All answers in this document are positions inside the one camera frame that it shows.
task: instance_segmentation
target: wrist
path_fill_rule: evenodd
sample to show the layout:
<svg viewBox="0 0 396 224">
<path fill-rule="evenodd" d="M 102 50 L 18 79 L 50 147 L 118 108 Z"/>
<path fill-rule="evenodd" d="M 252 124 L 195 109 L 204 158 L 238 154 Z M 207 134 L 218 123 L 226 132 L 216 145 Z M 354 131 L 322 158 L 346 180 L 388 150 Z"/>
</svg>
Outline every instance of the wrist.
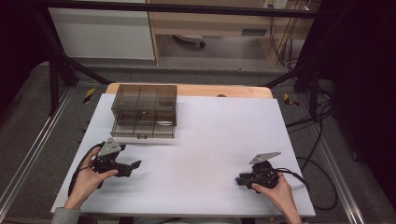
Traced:
<svg viewBox="0 0 396 224">
<path fill-rule="evenodd" d="M 70 197 L 66 200 L 66 203 L 64 204 L 65 209 L 74 209 L 78 210 L 82 204 L 84 203 L 84 200 L 81 200 L 78 197 L 75 197 L 73 194 L 70 195 Z"/>
<path fill-rule="evenodd" d="M 291 210 L 286 213 L 283 213 L 283 216 L 286 218 L 286 220 L 289 224 L 300 224 L 301 223 L 300 215 L 298 215 L 297 211 L 295 211 L 295 210 Z"/>
</svg>

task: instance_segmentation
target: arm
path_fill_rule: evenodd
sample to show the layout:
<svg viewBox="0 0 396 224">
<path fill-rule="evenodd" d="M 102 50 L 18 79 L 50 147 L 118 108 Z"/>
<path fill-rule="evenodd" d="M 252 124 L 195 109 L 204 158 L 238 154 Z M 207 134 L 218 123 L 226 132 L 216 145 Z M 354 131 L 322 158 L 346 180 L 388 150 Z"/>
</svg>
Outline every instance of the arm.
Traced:
<svg viewBox="0 0 396 224">
<path fill-rule="evenodd" d="M 277 175 L 279 176 L 278 184 L 273 189 L 268 189 L 258 184 L 252 184 L 251 187 L 267 196 L 271 203 L 282 213 L 288 223 L 301 223 L 297 207 L 294 203 L 291 187 L 282 173 L 277 173 Z"/>
<path fill-rule="evenodd" d="M 87 201 L 88 197 L 96 190 L 99 184 L 105 179 L 116 175 L 118 170 L 107 171 L 97 174 L 91 169 L 93 164 L 92 158 L 99 152 L 100 148 L 94 149 L 81 164 L 78 177 L 76 179 L 73 191 L 64 204 L 64 208 L 57 208 L 51 223 L 77 223 L 82 204 Z"/>
</svg>

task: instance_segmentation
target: cabinet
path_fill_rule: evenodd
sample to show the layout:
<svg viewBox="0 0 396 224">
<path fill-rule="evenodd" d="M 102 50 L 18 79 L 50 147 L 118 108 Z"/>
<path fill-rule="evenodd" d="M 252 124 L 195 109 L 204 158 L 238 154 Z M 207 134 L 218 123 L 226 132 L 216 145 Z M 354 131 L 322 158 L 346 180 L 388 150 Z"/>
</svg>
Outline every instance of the cabinet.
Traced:
<svg viewBox="0 0 396 224">
<path fill-rule="evenodd" d="M 196 6 L 218 6 L 218 7 L 253 7 L 262 8 L 263 0 L 146 0 L 148 4 L 177 4 Z M 289 0 L 287 9 L 303 9 L 308 1 Z M 319 6 L 319 1 L 310 3 L 311 10 Z M 293 18 L 264 18 L 253 16 L 234 15 L 207 15 L 190 13 L 166 13 L 150 12 L 148 14 L 151 37 L 153 40 L 154 54 L 157 63 L 161 62 L 161 48 L 163 46 L 164 35 L 203 35 L 203 36 L 243 36 L 244 31 L 253 32 L 262 45 L 262 50 L 269 67 L 274 67 L 277 62 L 276 53 L 271 48 L 270 33 L 271 23 L 273 26 L 273 37 L 275 48 L 279 49 L 284 45 L 287 38 L 293 33 L 293 39 L 305 40 L 312 24 L 312 19 Z"/>
</svg>

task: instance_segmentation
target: sleeve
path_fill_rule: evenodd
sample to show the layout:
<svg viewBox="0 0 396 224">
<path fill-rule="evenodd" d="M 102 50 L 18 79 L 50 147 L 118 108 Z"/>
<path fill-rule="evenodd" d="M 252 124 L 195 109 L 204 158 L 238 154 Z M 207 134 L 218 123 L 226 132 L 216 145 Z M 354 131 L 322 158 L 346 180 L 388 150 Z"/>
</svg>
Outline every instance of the sleeve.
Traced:
<svg viewBox="0 0 396 224">
<path fill-rule="evenodd" d="M 56 208 L 51 224 L 72 224 L 78 223 L 79 214 L 81 210 Z"/>
</svg>

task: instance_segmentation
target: wooden table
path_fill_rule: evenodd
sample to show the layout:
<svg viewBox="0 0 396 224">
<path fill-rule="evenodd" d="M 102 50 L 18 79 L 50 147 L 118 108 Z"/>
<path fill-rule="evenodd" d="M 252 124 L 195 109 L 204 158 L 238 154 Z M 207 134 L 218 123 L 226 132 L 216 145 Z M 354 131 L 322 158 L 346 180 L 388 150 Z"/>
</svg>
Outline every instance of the wooden table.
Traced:
<svg viewBox="0 0 396 224">
<path fill-rule="evenodd" d="M 153 83 L 111 83 L 108 85 L 106 93 L 116 93 L 120 84 L 153 84 Z M 266 98 L 272 99 L 273 95 L 270 89 L 265 87 L 248 87 L 248 86 L 215 86 L 215 85 L 177 85 L 177 95 L 185 96 L 218 96 L 223 94 L 228 97 L 248 97 L 248 98 Z"/>
</svg>

